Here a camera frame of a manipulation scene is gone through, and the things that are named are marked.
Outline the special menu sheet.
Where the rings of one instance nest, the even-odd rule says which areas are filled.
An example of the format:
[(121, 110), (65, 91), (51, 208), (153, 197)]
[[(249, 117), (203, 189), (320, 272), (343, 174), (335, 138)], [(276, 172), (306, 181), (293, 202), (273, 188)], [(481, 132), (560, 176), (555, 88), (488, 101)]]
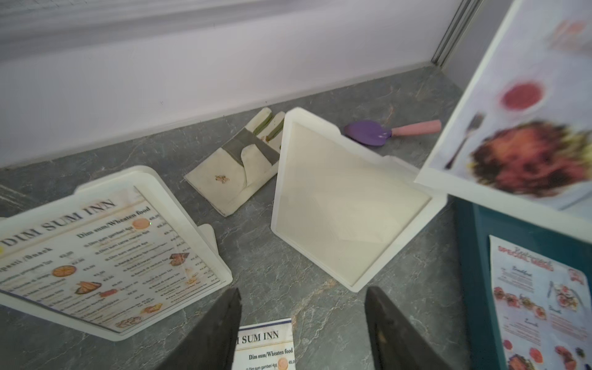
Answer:
[(514, 1), (417, 182), (591, 240), (591, 4)]
[(506, 369), (591, 367), (591, 297), (582, 271), (491, 236), (490, 274)]

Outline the teal plastic tray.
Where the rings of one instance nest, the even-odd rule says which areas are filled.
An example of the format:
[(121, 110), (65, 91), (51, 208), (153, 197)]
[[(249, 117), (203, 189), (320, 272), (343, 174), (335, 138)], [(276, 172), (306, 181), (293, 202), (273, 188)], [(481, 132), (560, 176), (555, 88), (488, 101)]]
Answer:
[(576, 268), (591, 279), (591, 245), (478, 204), (453, 199), (472, 369), (507, 369), (495, 314), (490, 236)]

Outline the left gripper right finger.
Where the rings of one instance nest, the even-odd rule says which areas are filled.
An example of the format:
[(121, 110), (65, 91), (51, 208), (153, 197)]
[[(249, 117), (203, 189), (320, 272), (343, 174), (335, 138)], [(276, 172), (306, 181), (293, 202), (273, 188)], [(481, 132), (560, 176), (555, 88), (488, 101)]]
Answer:
[(368, 288), (365, 317), (376, 369), (450, 368), (381, 288)]

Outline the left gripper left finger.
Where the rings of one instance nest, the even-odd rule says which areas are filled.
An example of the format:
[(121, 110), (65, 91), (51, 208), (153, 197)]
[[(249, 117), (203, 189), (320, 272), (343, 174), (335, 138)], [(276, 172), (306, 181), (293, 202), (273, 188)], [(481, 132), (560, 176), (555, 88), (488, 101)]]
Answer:
[(157, 369), (231, 369), (241, 313), (240, 291), (229, 288)]

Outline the dim sum menu sheet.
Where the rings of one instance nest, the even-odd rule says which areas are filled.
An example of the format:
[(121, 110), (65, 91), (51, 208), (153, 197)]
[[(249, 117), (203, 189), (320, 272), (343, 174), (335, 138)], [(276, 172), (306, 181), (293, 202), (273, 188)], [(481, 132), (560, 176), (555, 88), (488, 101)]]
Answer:
[(292, 319), (239, 328), (232, 370), (296, 369)]

